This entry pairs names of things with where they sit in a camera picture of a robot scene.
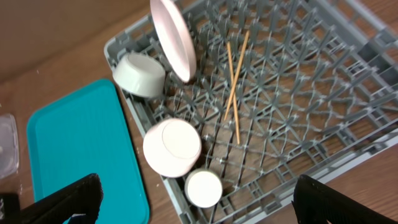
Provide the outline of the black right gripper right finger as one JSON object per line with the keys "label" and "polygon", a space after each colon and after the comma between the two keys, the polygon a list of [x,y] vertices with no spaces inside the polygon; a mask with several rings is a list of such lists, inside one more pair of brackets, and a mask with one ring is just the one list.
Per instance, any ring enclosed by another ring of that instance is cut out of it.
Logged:
{"label": "black right gripper right finger", "polygon": [[292,205],[299,224],[397,224],[308,175],[298,178]]}

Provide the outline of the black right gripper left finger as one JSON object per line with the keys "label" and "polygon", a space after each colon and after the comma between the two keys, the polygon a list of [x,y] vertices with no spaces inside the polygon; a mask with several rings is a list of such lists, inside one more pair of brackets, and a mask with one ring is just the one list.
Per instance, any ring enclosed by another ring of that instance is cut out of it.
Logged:
{"label": "black right gripper left finger", "polygon": [[17,212],[12,222],[95,223],[102,200],[99,175],[92,173]]}

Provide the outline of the pink bowl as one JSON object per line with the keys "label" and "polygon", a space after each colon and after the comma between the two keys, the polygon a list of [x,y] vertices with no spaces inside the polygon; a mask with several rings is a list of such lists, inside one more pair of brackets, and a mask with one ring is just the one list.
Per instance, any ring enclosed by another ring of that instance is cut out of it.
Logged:
{"label": "pink bowl", "polygon": [[190,123],[170,118],[148,130],[143,140],[143,152],[156,173],[164,177],[181,177],[198,160],[201,139]]}

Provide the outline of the white plastic cup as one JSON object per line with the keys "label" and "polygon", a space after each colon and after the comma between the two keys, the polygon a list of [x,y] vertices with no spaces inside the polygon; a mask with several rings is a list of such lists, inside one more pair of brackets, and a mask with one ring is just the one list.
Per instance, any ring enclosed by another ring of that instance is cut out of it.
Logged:
{"label": "white plastic cup", "polygon": [[223,193],[223,184],[212,170],[195,169],[185,181],[185,195],[197,207],[210,208],[216,205]]}

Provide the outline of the large white plate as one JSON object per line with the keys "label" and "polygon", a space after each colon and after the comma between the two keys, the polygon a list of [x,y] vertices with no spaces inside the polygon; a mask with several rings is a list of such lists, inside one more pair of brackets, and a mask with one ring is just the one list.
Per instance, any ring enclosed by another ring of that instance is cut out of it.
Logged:
{"label": "large white plate", "polygon": [[187,83],[197,70],[193,40],[182,13],[171,0],[150,0],[155,31],[175,74]]}

